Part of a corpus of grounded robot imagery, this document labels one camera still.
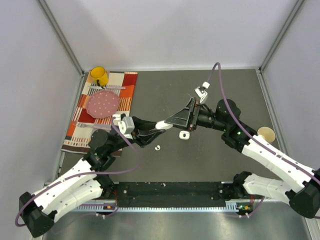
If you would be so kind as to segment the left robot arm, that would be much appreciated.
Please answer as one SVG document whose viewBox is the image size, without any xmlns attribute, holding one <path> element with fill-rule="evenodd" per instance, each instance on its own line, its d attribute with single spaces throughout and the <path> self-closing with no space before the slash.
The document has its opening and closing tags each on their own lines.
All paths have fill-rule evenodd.
<svg viewBox="0 0 320 240">
<path fill-rule="evenodd" d="M 96 129 L 89 141 L 89 151 L 61 177 L 30 193 L 19 197 L 17 227 L 26 227 L 31 236 L 47 233 L 65 214 L 99 197 L 109 198 L 114 183 L 108 172 L 115 158 L 112 154 L 125 147 L 147 146 L 159 135 L 173 128 L 167 120 L 158 122 L 141 120 L 125 114 L 115 114 L 111 129 Z"/>
</svg>

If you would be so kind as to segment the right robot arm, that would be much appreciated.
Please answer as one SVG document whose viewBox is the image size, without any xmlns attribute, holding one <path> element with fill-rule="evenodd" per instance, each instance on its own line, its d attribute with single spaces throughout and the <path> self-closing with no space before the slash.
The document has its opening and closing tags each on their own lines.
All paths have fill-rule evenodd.
<svg viewBox="0 0 320 240">
<path fill-rule="evenodd" d="M 233 179 L 233 192 L 239 198 L 260 195 L 289 205 L 299 215 L 313 219 L 320 213 L 320 171 L 303 165 L 268 143 L 262 135 L 239 120 L 241 111 L 234 101 L 222 99 L 215 111 L 192 97 L 186 107 L 165 119 L 181 130 L 204 127 L 222 131 L 224 143 L 257 161 L 280 180 L 242 172 Z"/>
</svg>

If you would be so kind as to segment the white charging case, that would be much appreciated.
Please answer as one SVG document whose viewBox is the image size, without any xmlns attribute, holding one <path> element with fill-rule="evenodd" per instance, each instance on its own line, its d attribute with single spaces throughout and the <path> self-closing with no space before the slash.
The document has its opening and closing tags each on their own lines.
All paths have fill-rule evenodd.
<svg viewBox="0 0 320 240">
<path fill-rule="evenodd" d="M 158 122 L 155 124 L 155 128 L 156 128 L 157 130 L 169 130 L 169 129 L 171 129 L 173 126 L 174 126 L 173 124 L 166 123 L 164 120 L 158 121 Z"/>
<path fill-rule="evenodd" d="M 179 138 L 181 140 L 189 140 L 190 139 L 190 132 L 189 131 L 186 131 L 186 130 L 181 130 L 179 132 Z"/>
</svg>

